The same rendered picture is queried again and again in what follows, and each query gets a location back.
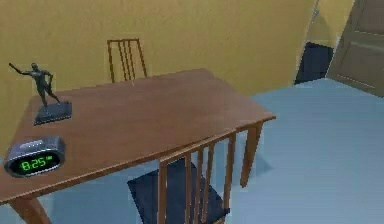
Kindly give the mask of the grey digital alarm clock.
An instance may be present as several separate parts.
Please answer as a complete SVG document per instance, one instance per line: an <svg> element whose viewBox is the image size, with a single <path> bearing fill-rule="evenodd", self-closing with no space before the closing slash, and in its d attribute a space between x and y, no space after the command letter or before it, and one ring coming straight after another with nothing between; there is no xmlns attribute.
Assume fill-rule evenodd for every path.
<svg viewBox="0 0 384 224"><path fill-rule="evenodd" d="M66 144L59 136L18 143L10 148L5 171L15 178L27 178L52 171L65 162Z"/></svg>

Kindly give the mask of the brown wooden table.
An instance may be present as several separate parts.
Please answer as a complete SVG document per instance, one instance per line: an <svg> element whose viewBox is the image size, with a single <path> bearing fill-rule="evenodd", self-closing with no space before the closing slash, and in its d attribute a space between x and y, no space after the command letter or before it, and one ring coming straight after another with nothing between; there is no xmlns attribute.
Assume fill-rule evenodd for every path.
<svg viewBox="0 0 384 224"><path fill-rule="evenodd" d="M30 178L0 166L0 205L9 204L26 224L51 224L39 197L94 180L187 147L248 133L241 181L246 183L262 125L274 114L206 69L62 92L72 103L69 120L35 126L40 106L29 101L13 137L29 142L59 136L64 164Z"/></svg>

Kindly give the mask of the dark bronze figure statue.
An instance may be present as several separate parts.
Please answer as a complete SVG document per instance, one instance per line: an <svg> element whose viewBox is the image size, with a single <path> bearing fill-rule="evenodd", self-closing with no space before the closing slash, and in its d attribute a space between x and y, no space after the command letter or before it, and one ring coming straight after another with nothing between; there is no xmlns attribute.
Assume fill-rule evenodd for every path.
<svg viewBox="0 0 384 224"><path fill-rule="evenodd" d="M53 75L49 71L40 69L36 63L31 64L31 71L21 71L12 63L9 63L9 66L18 74L30 76L35 81L37 93L42 101L42 106L38 109L34 119L35 126L72 117L72 103L60 101L53 92Z"/></svg>

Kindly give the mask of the brown wooden room door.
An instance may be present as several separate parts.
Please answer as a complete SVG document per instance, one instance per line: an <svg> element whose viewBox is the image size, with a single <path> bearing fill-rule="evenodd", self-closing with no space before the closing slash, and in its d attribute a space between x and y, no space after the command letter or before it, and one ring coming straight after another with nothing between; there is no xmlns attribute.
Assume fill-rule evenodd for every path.
<svg viewBox="0 0 384 224"><path fill-rule="evenodd" d="M384 97L384 0L355 0L326 77Z"/></svg>

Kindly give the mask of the wooden chair with dark seat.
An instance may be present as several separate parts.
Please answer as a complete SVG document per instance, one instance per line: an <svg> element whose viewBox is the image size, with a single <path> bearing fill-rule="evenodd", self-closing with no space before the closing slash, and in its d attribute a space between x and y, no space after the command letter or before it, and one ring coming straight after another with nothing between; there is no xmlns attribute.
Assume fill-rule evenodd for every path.
<svg viewBox="0 0 384 224"><path fill-rule="evenodd" d="M223 192L211 185L215 145L228 141ZM128 182L142 224L224 224L230 213L236 134L227 132L159 159Z"/></svg>
<svg viewBox="0 0 384 224"><path fill-rule="evenodd" d="M136 78L136 72L135 72L134 61L133 61L133 52L132 52L132 46L131 46L132 43L135 43L137 45L137 50L140 58L143 75L145 77L148 76L147 68L144 60L143 49L142 49L139 38L107 40L106 45L107 45L107 53L108 53L109 73L110 73L110 80L112 83L116 82L113 55L112 55L113 44L116 44L118 47L124 80L128 81L128 80L134 80Z"/></svg>

